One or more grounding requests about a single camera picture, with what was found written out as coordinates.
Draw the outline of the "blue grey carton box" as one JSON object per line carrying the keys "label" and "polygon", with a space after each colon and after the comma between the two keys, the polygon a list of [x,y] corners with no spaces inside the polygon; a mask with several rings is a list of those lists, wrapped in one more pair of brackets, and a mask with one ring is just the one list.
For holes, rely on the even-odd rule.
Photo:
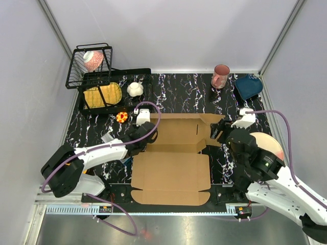
{"label": "blue grey carton box", "polygon": [[[111,134],[109,132],[107,132],[106,134],[104,134],[102,137],[101,137],[102,141],[104,143],[108,143],[110,141],[112,141],[114,138],[111,136]],[[128,157],[128,158],[124,158],[124,159],[121,159],[120,162],[124,165],[124,166],[128,166],[132,163],[132,157]]]}

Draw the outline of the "brown cardboard box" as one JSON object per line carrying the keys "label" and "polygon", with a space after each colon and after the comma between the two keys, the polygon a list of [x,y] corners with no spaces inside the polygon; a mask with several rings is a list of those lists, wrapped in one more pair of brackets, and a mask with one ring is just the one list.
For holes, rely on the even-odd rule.
{"label": "brown cardboard box", "polygon": [[210,197],[208,145],[211,126],[223,119],[211,113],[152,113],[158,136],[144,152],[133,158],[132,198],[140,204],[200,206]]}

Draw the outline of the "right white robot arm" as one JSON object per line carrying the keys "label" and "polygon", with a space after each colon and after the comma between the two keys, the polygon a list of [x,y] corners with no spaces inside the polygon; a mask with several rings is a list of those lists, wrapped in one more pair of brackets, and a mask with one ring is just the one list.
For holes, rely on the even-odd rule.
{"label": "right white robot arm", "polygon": [[301,226],[311,239],[326,243],[326,199],[295,180],[284,163],[281,145],[272,136],[235,128],[222,119],[211,124],[211,139],[229,149],[236,172],[231,193],[237,202],[260,203]]}

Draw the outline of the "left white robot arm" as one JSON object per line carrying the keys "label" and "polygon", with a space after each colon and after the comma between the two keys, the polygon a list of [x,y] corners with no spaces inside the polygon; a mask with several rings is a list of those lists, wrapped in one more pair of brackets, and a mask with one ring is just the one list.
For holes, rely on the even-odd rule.
{"label": "left white robot arm", "polygon": [[62,145],[41,169],[45,178],[41,191],[51,192],[57,198],[71,192],[87,193],[97,201],[105,202],[110,197],[110,189],[99,176],[86,174],[85,171],[105,162],[138,155],[156,138],[157,125],[145,122],[108,143],[86,148]]}

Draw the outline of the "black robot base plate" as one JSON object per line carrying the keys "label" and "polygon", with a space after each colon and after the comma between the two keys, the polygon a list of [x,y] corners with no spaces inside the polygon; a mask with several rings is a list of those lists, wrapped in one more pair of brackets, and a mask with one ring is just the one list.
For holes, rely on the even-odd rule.
{"label": "black robot base plate", "polygon": [[173,214],[181,213],[228,213],[230,209],[227,206],[235,204],[240,206],[247,205],[246,198],[237,200],[231,191],[230,186],[214,184],[209,189],[209,200],[200,206],[177,206],[177,205],[147,205],[137,203],[131,196],[132,187],[129,184],[112,184],[102,194],[100,198],[112,201],[128,213],[137,214]]}

